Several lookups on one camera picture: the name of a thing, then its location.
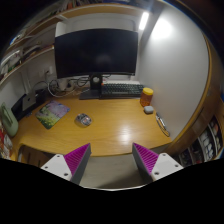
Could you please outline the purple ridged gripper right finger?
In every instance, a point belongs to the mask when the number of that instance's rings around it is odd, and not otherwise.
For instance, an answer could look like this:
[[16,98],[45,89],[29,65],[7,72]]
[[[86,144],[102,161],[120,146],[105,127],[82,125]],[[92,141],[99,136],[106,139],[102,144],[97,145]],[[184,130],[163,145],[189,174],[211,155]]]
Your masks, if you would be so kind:
[[132,145],[132,155],[145,180],[156,181],[182,169],[167,153],[157,154],[137,143]]

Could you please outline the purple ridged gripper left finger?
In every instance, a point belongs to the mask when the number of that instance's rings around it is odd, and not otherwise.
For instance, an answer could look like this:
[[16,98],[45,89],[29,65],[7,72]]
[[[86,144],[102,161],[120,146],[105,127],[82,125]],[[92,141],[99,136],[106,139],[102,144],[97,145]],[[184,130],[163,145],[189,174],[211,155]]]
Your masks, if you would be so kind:
[[56,154],[42,169],[79,185],[90,155],[91,145],[86,144],[66,155]]

